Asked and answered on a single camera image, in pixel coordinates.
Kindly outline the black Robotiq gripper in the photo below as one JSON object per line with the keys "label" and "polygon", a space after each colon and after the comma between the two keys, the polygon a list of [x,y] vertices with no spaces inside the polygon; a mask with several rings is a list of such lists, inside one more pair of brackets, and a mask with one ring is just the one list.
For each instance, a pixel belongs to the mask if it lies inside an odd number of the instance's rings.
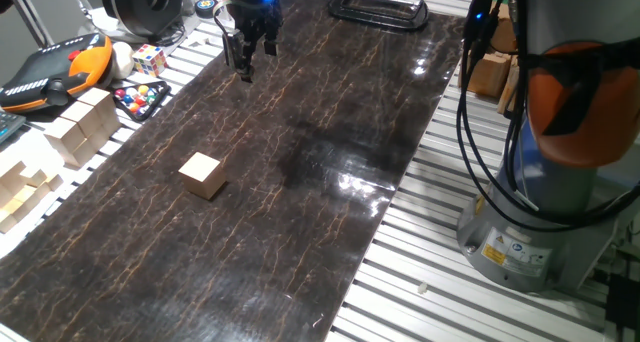
{"label": "black Robotiq gripper", "polygon": [[228,11],[238,30],[223,33],[226,64],[242,81],[251,83],[254,69],[250,43],[263,38],[265,53],[277,55],[277,36],[283,23],[280,1],[230,0]]}

